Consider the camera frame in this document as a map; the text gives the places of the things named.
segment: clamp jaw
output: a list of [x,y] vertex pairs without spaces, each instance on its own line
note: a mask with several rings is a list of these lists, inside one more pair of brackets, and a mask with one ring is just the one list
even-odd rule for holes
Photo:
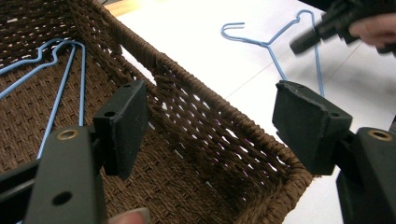
[[120,87],[92,126],[52,133],[41,159],[0,175],[0,223],[107,223],[99,170],[128,178],[148,125],[145,83]]
[[352,117],[307,87],[276,84],[277,134],[312,175],[337,165],[344,223],[396,223],[396,134],[349,130]]

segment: blue wire hanger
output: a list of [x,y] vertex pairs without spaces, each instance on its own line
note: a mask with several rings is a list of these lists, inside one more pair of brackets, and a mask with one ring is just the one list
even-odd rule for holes
[[[231,22],[231,23],[226,23],[221,27],[221,34],[222,36],[224,36],[227,39],[233,40],[233,41],[240,41],[240,42],[244,42],[244,43],[248,43],[248,44],[254,44],[254,45],[258,45],[262,48],[266,48],[268,49],[271,58],[276,66],[277,71],[279,72],[280,76],[282,77],[283,80],[288,80],[285,73],[283,72],[282,68],[279,65],[279,62],[276,59],[276,56],[274,54],[274,52],[272,51],[270,45],[277,40],[278,37],[280,37],[283,33],[285,33],[285,31],[287,31],[293,24],[299,23],[301,20],[301,15],[303,13],[309,13],[311,15],[311,20],[312,20],[312,26],[315,27],[315,16],[314,13],[312,11],[303,9],[301,11],[299,11],[297,13],[296,19],[290,21],[288,24],[286,24],[282,29],[280,29],[280,31],[278,31],[274,37],[272,37],[270,39],[270,41],[268,42],[263,42],[263,41],[259,41],[259,40],[253,40],[250,38],[246,38],[246,37],[241,37],[241,36],[235,36],[235,35],[228,35],[225,31],[227,29],[235,29],[235,28],[240,28],[240,27],[236,27],[236,26],[240,26],[240,25],[244,25],[244,22]],[[315,45],[315,59],[316,59],[316,65],[317,65],[317,74],[318,74],[318,84],[319,84],[319,90],[320,90],[320,95],[322,97],[324,97],[324,88],[323,88],[323,81],[322,81],[322,75],[321,75],[321,71],[320,71],[320,62],[319,62],[319,56],[318,56],[318,46]]]
[[61,101],[63,92],[64,92],[64,85],[66,83],[70,68],[71,68],[71,64],[73,62],[73,58],[76,52],[76,45],[81,46],[82,49],[82,62],[81,62],[81,84],[80,84],[80,99],[79,99],[79,119],[78,119],[78,125],[82,126],[84,123],[84,92],[85,92],[85,65],[86,65],[86,50],[85,50],[85,46],[77,41],[71,41],[71,40],[64,40],[64,39],[60,39],[60,38],[55,38],[52,39],[48,42],[46,42],[45,44],[43,44],[39,49],[38,49],[38,53],[37,53],[37,58],[35,59],[27,59],[27,60],[21,60],[18,61],[14,64],[11,64],[3,69],[0,69],[0,76],[3,75],[4,73],[15,69],[23,64],[27,64],[27,63],[38,63],[43,59],[43,54],[42,51],[43,49],[49,47],[52,44],[55,44],[57,42],[60,42],[53,50],[52,50],[52,58],[53,61],[49,62],[49,63],[43,63],[40,64],[38,67],[36,67],[35,69],[33,69],[32,71],[30,71],[28,74],[24,75],[23,77],[21,77],[20,79],[18,79],[16,82],[14,82],[13,84],[11,84],[9,87],[7,87],[5,90],[0,92],[0,100],[2,98],[4,98],[7,94],[9,94],[10,92],[12,92],[13,90],[15,90],[17,87],[19,87],[23,82],[25,82],[27,79],[29,79],[30,77],[34,76],[39,70],[45,68],[45,67],[49,67],[49,66],[53,66],[58,62],[58,56],[57,56],[57,52],[58,50],[63,46],[63,45],[71,45],[72,46],[72,51],[70,53],[70,57],[69,57],[69,61],[67,63],[67,66],[64,70],[64,76],[62,78],[61,81],[61,86],[58,90],[54,105],[52,107],[52,111],[50,113],[49,116],[49,122],[47,124],[47,128],[46,131],[44,133],[43,136],[43,140],[41,142],[41,146],[40,149],[38,151],[38,155],[37,158],[39,159],[41,157],[43,148],[44,148],[44,144],[47,140],[47,137],[50,135],[50,130],[52,128],[53,122],[55,120],[55,116],[56,116],[56,112],[58,110],[59,107],[59,103]]

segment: finger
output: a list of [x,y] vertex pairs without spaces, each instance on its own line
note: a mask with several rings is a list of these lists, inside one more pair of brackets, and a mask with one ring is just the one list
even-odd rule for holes
[[356,21],[349,26],[349,32],[353,36],[396,34],[396,13]]
[[118,214],[108,222],[109,224],[149,224],[150,214],[147,208],[138,208]]
[[361,40],[368,45],[381,47],[386,44],[396,43],[396,35],[361,36]]

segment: brown wicker weave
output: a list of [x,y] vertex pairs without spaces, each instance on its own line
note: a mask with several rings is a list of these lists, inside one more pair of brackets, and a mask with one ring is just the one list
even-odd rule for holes
[[[129,179],[104,177],[109,216],[146,206],[152,223],[281,223],[312,180],[289,148],[94,0],[1,0],[0,36],[0,68],[35,57],[54,37],[86,45],[86,124],[118,86],[147,81],[155,130]],[[120,46],[156,84],[125,61]],[[68,55],[63,50],[59,63],[0,101],[0,174],[35,160]],[[54,129],[78,122],[79,64],[75,59]],[[36,66],[1,76],[0,90]]]

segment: white floor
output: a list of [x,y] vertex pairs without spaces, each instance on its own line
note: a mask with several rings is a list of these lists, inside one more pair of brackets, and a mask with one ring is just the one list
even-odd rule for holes
[[[265,42],[301,9],[312,10],[319,21],[320,10],[297,0],[168,0],[119,20],[276,136],[271,120],[280,75],[268,50],[225,39],[220,28],[244,21],[244,29],[228,34]],[[289,47],[310,27],[310,17],[304,14],[272,50],[290,81],[318,91],[314,51],[295,56]],[[326,98],[353,116],[351,131],[388,130],[396,114],[396,59],[380,56],[361,42],[347,46],[338,37],[321,44],[319,55]],[[342,223],[337,173],[316,179],[284,223]]]

